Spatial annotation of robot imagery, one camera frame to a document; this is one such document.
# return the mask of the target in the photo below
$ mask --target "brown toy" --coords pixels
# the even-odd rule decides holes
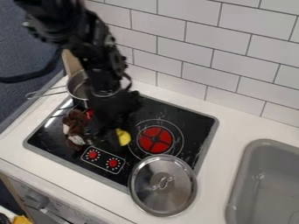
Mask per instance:
[[[80,151],[86,144],[84,137],[84,129],[87,125],[86,116],[78,109],[73,109],[63,117],[62,122],[67,146]]]

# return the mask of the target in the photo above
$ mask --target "white countertop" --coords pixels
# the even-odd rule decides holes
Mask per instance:
[[[219,120],[216,135],[198,175],[198,197],[184,213],[172,218],[146,214],[126,193],[23,147],[24,139],[59,106],[66,94],[38,100],[0,136],[0,171],[17,176],[85,211],[105,217],[111,223],[225,224],[226,202],[245,147],[261,138],[299,147],[297,128],[137,81],[134,89],[143,95],[215,116]]]

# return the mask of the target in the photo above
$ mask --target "metal pot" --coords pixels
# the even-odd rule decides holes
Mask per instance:
[[[86,85],[87,74],[84,70],[80,70],[79,72],[73,74],[67,81],[65,86],[61,87],[52,87],[48,89],[40,89],[39,91],[30,92],[26,95],[28,100],[40,98],[49,95],[58,95],[68,93],[72,96],[75,100],[75,104],[81,105],[81,107],[85,109],[89,109],[88,99],[87,99],[87,85]],[[46,91],[58,89],[58,88],[65,88],[66,91],[52,93],[52,94],[45,94]]]
[[[129,191],[145,212],[168,217],[182,213],[195,200],[198,182],[192,168],[170,155],[147,157],[132,171]]]

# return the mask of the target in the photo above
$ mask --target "red knob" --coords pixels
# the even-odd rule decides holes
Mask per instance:
[[[90,152],[88,153],[88,156],[89,156],[90,158],[97,158],[97,157],[98,157],[98,153],[97,153],[96,151],[90,151]]]
[[[116,167],[117,165],[118,165],[118,162],[117,162],[116,159],[111,159],[111,160],[109,161],[109,166],[110,166],[110,167]]]

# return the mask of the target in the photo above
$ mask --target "white tile wall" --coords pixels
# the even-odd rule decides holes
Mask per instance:
[[[278,39],[289,39],[296,17],[279,12],[223,4],[220,26]]]
[[[237,88],[239,80],[239,76],[237,75],[212,70],[202,66],[194,66],[188,63],[184,63],[183,70],[183,78],[187,80],[231,91],[235,91]]]
[[[215,51],[212,67],[257,80],[272,82],[275,78],[278,64],[229,52]]]
[[[133,79],[299,127],[299,0],[86,2]]]
[[[245,54],[250,35],[203,24],[188,23],[186,41],[232,53]]]
[[[150,85],[156,85],[156,72],[152,70],[129,65],[126,73],[134,80],[149,83]]]
[[[216,25],[220,3],[206,0],[159,0],[159,14],[198,23]]]
[[[205,85],[201,85],[188,80],[182,80],[163,73],[158,74],[157,84],[160,88],[167,88],[183,95],[205,99]]]
[[[265,104],[264,101],[240,94],[234,94],[214,87],[208,88],[206,100],[257,116],[261,114]]]
[[[158,53],[177,60],[183,60],[202,66],[210,66],[212,49],[190,45],[168,38],[158,38]]]
[[[297,0],[262,0],[261,8],[299,15],[299,1]]]
[[[107,4],[156,13],[156,0],[105,0]]]
[[[263,117],[296,126],[299,128],[299,111],[268,102]]]
[[[110,31],[116,37],[120,45],[130,46],[135,49],[150,53],[156,52],[156,37],[139,31],[131,31],[116,26],[109,26]]]
[[[299,89],[299,68],[281,66],[275,83],[286,87]]]
[[[260,0],[217,0],[217,2],[258,7]]]
[[[264,81],[241,78],[238,93],[299,109],[299,91]]]
[[[132,11],[133,29],[158,36],[184,40],[185,22],[173,18],[160,17],[140,11]]]
[[[248,55],[299,67],[299,45],[279,39],[253,36]]]
[[[129,10],[90,1],[87,1],[86,6],[89,10],[96,12],[105,23],[130,28]]]
[[[182,62],[175,59],[168,59],[156,54],[134,50],[135,64],[155,71],[181,76]]]

